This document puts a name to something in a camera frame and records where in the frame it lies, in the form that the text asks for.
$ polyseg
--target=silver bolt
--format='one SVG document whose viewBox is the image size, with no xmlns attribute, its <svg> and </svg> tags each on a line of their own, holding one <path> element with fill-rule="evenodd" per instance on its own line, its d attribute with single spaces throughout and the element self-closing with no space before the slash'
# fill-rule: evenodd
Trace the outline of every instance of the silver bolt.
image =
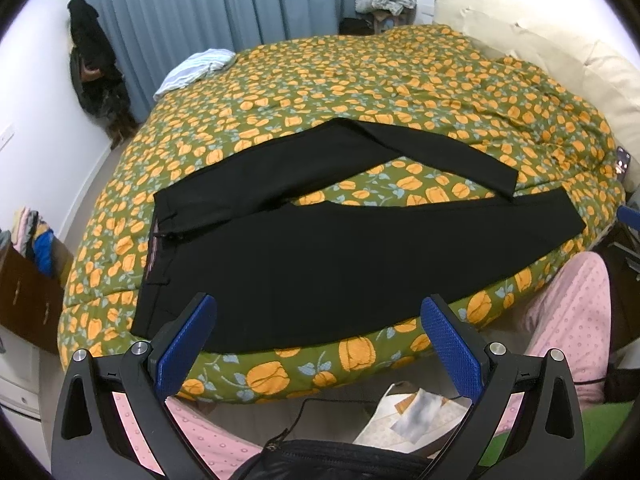
<svg viewBox="0 0 640 480">
<path fill-rule="evenodd" d="M 551 349 L 551 358 L 554 361 L 563 361 L 564 360 L 564 354 L 562 353 L 561 350 L 558 350 L 557 348 L 553 348 L 553 349 Z"/>
<path fill-rule="evenodd" d="M 507 347 L 497 341 L 489 345 L 489 350 L 494 355 L 505 355 L 507 353 Z"/>
<path fill-rule="evenodd" d="M 138 341 L 131 346 L 131 352 L 133 355 L 140 355 L 149 350 L 149 343 L 145 341 Z"/>
<path fill-rule="evenodd" d="M 74 352 L 74 361 L 83 361 L 86 358 L 86 350 L 84 348 L 81 348 L 79 350 L 76 350 Z"/>
</svg>

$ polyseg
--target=blue curtain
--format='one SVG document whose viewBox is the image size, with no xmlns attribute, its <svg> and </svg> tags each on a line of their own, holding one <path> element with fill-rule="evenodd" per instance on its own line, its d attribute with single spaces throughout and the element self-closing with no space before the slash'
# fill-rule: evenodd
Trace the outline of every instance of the blue curtain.
<svg viewBox="0 0 640 480">
<path fill-rule="evenodd" d="M 100 14 L 140 121 L 166 74 L 208 48 L 335 34 L 355 0 L 86 0 Z"/>
</svg>

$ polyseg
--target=smartphone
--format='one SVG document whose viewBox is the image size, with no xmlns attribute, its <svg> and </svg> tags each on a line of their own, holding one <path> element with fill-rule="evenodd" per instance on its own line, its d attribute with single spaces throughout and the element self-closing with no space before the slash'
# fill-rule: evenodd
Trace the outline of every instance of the smartphone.
<svg viewBox="0 0 640 480">
<path fill-rule="evenodd" d="M 625 179 L 626 170 L 629 169 L 631 155 L 624 148 L 618 147 L 616 150 L 616 173 L 618 180 L 622 182 Z"/>
</svg>

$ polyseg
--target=bed headboard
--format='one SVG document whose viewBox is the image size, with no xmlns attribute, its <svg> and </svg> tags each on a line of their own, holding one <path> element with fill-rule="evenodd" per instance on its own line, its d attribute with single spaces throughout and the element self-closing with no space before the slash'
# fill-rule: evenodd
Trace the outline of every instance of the bed headboard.
<svg viewBox="0 0 640 480">
<path fill-rule="evenodd" d="M 514 0 L 436 0 L 433 21 L 474 38 L 487 57 L 513 56 L 538 65 L 587 99 L 632 156 L 625 188 L 640 185 L 640 71 L 625 57 Z"/>
</svg>

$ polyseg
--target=bed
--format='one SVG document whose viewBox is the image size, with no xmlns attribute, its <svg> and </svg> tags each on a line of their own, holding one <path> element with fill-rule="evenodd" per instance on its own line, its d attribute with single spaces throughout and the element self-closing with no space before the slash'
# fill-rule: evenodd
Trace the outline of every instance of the bed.
<svg viewBox="0 0 640 480">
<path fill-rule="evenodd" d="M 335 116 L 448 135 L 517 168 L 517 194 L 560 186 L 569 194 L 587 225 L 579 236 L 451 305 L 479 327 L 539 290 L 572 254 L 591 247 L 624 200 L 614 173 L 616 143 L 601 112 L 537 66 L 514 57 L 485 58 L 448 25 L 259 46 L 241 53 L 222 75 L 166 95 L 127 147 L 98 197 L 68 279 L 58 337 L 63 365 L 77 348 L 108 355 L 136 340 L 128 331 L 154 192 L 226 156 Z M 412 206 L 487 196 L 471 181 L 398 158 L 297 202 Z M 402 254 L 410 250 L 411 241 L 398 233 L 396 253 L 380 258 L 402 266 Z M 420 323 L 408 319 L 312 348 L 203 353 L 181 394 L 220 402 L 303 396 L 401 367 L 429 351 Z"/>
</svg>

